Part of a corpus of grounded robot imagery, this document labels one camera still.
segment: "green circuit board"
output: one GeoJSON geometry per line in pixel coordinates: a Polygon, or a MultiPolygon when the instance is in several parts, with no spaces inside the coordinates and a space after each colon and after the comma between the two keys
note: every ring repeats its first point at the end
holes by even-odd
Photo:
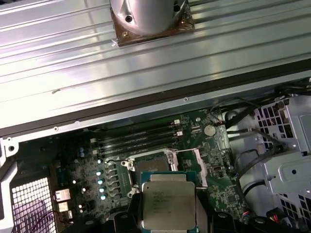
{"type": "Polygon", "coordinates": [[[206,190],[216,211],[240,219],[244,203],[236,190],[221,117],[220,112],[203,109],[115,129],[97,126],[62,138],[56,173],[59,187],[70,189],[73,218],[88,215],[105,220],[113,212],[126,210],[131,195],[139,191],[140,173],[173,170],[168,158],[173,153],[178,170],[196,171],[198,187],[206,190]],[[132,161],[134,170],[124,161],[132,161]],[[86,206],[82,213],[80,204],[86,206]]]}

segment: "metal bracket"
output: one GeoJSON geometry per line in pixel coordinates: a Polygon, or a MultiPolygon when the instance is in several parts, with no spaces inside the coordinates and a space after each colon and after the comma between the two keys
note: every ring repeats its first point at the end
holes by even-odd
{"type": "Polygon", "coordinates": [[[311,188],[311,156],[290,150],[263,163],[265,181],[273,193],[291,193],[311,188]]]}

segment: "black cable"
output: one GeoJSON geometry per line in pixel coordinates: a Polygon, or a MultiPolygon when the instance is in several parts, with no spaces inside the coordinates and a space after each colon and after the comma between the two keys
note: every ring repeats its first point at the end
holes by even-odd
{"type": "Polygon", "coordinates": [[[251,106],[249,104],[245,106],[242,103],[235,103],[235,104],[221,107],[221,110],[223,112],[246,107],[242,112],[237,114],[231,120],[227,121],[225,123],[225,126],[227,129],[229,129],[232,126],[237,125],[241,120],[243,120],[247,115],[252,113],[257,108],[260,108],[262,106],[275,102],[276,98],[281,98],[281,97],[288,98],[288,97],[291,97],[292,95],[311,96],[311,82],[309,81],[309,79],[304,79],[304,80],[292,82],[292,83],[285,83],[285,84],[276,86],[273,93],[267,94],[265,97],[251,100],[250,102],[254,104],[251,106]]]}
{"type": "Polygon", "coordinates": [[[259,157],[259,152],[258,150],[256,149],[251,149],[251,150],[246,150],[244,152],[242,152],[241,154],[239,154],[239,156],[235,159],[234,161],[234,168],[235,168],[235,171],[238,172],[238,161],[239,159],[244,155],[244,154],[247,154],[247,153],[252,153],[252,152],[256,152],[256,155],[259,157]]]}
{"type": "Polygon", "coordinates": [[[265,152],[264,154],[260,155],[259,157],[257,157],[256,159],[252,160],[250,163],[248,163],[240,172],[238,172],[238,176],[236,178],[236,185],[237,185],[237,192],[239,193],[239,195],[242,197],[243,201],[246,204],[246,207],[248,209],[250,209],[252,212],[254,212],[251,208],[250,205],[242,191],[242,187],[241,187],[241,183],[240,183],[240,179],[241,177],[247,172],[249,171],[253,166],[255,166],[256,164],[260,163],[261,161],[270,158],[272,156],[274,156],[276,153],[278,153],[280,151],[280,146],[282,145],[279,141],[277,141],[276,139],[272,138],[271,136],[257,130],[257,129],[253,129],[253,131],[261,134],[263,137],[265,137],[267,140],[271,141],[273,143],[273,147],[265,152]]]}
{"type": "Polygon", "coordinates": [[[253,184],[251,184],[250,186],[248,186],[248,187],[245,189],[245,191],[243,192],[243,195],[246,196],[246,195],[249,193],[249,191],[251,191],[253,188],[255,188],[255,187],[257,187],[257,186],[260,186],[260,185],[266,185],[266,183],[264,182],[264,180],[258,181],[258,182],[256,182],[256,183],[253,183],[253,184]]]}

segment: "cpu processor chip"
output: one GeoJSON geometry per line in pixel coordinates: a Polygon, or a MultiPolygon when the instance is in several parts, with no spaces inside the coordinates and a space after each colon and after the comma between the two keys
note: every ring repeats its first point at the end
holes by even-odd
{"type": "Polygon", "coordinates": [[[147,230],[171,231],[195,228],[195,185],[174,176],[164,175],[164,180],[142,185],[143,228],[147,230]]]}

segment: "cable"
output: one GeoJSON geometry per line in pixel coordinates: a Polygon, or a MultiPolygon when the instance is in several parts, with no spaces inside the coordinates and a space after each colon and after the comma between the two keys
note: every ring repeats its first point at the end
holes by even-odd
{"type": "Polygon", "coordinates": [[[248,186],[248,187],[245,189],[245,191],[243,192],[243,195],[246,196],[246,195],[249,193],[249,191],[251,191],[253,188],[255,188],[255,187],[257,187],[257,186],[260,186],[260,185],[266,185],[266,183],[264,182],[264,180],[258,181],[258,182],[256,182],[256,183],[253,183],[253,184],[251,184],[250,186],[248,186]]]}
{"type": "Polygon", "coordinates": [[[258,157],[260,156],[258,150],[256,150],[256,149],[246,150],[246,151],[242,152],[234,161],[234,168],[235,168],[236,172],[238,172],[238,161],[242,157],[242,155],[247,154],[247,153],[252,153],[252,152],[256,152],[256,155],[258,157]]]}
{"type": "Polygon", "coordinates": [[[243,98],[240,98],[240,97],[234,97],[234,98],[230,98],[230,99],[227,99],[227,100],[224,100],[224,101],[221,101],[219,103],[217,103],[215,106],[213,106],[211,109],[210,109],[210,112],[212,112],[215,108],[219,107],[220,105],[224,104],[224,103],[227,103],[227,102],[230,102],[230,101],[233,101],[233,100],[240,100],[241,102],[245,102],[245,103],[248,103],[248,105],[253,105],[255,106],[256,108],[260,108],[260,105],[252,102],[252,101],[248,101],[248,100],[245,100],[243,98]]]}
{"type": "Polygon", "coordinates": [[[255,166],[256,164],[260,163],[261,161],[270,158],[272,156],[274,156],[276,153],[278,153],[280,151],[280,146],[282,145],[279,141],[277,141],[276,139],[272,138],[271,136],[257,130],[257,129],[252,129],[252,131],[255,131],[259,134],[261,134],[263,137],[265,137],[267,140],[271,141],[273,143],[273,147],[265,152],[264,154],[260,155],[259,157],[257,157],[256,159],[252,160],[250,163],[248,163],[241,171],[238,172],[238,176],[236,178],[236,185],[237,185],[237,192],[239,193],[239,195],[242,197],[243,201],[246,204],[246,207],[248,209],[251,210],[250,205],[242,191],[242,187],[241,187],[241,183],[240,183],[240,179],[241,177],[248,171],[250,170],[253,166],[255,166]]]}
{"type": "Polygon", "coordinates": [[[34,233],[36,228],[38,227],[38,225],[40,224],[41,221],[43,221],[46,217],[49,216],[49,214],[52,214],[52,213],[55,213],[57,215],[57,218],[58,218],[58,221],[65,224],[65,225],[71,225],[72,223],[70,222],[65,222],[65,221],[62,221],[60,219],[60,214],[59,212],[55,211],[55,210],[50,210],[48,211],[46,214],[44,214],[41,218],[39,218],[39,220],[37,221],[37,223],[31,228],[30,230],[30,233],[34,233]]]}
{"type": "Polygon", "coordinates": [[[245,105],[242,105],[241,103],[235,103],[229,106],[222,107],[221,110],[223,112],[238,109],[238,108],[245,108],[235,117],[233,117],[231,120],[227,121],[225,123],[225,126],[227,129],[229,129],[230,127],[238,124],[241,120],[243,120],[247,115],[252,113],[257,108],[260,108],[262,106],[275,102],[276,98],[281,98],[281,97],[288,98],[293,95],[306,95],[306,96],[311,95],[311,82],[309,81],[309,78],[301,80],[301,81],[297,81],[297,82],[285,83],[285,84],[276,86],[273,93],[269,93],[265,97],[261,97],[261,98],[249,101],[252,103],[252,105],[248,103],[248,105],[245,106],[245,105]]]}

